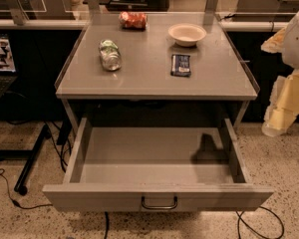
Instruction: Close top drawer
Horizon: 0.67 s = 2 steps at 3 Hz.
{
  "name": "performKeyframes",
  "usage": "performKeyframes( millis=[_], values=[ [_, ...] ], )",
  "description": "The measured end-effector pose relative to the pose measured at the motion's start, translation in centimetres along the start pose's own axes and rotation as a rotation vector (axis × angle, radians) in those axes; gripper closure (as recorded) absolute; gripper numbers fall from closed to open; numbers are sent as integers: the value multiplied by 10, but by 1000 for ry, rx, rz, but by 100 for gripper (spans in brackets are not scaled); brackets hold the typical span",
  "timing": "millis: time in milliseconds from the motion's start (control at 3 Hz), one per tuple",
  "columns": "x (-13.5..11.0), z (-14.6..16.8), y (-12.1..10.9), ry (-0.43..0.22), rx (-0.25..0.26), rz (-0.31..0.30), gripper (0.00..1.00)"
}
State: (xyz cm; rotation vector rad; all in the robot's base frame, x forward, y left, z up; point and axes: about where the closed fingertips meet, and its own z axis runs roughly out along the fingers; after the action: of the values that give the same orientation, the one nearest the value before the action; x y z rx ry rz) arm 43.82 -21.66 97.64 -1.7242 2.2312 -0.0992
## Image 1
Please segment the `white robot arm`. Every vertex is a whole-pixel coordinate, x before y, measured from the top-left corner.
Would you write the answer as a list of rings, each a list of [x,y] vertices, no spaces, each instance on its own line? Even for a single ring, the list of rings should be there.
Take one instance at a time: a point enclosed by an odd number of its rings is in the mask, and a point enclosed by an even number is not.
[[[280,53],[283,63],[294,69],[287,77],[277,77],[265,112],[262,132],[277,136],[285,133],[299,116],[299,11],[286,27],[262,44],[261,50]]]

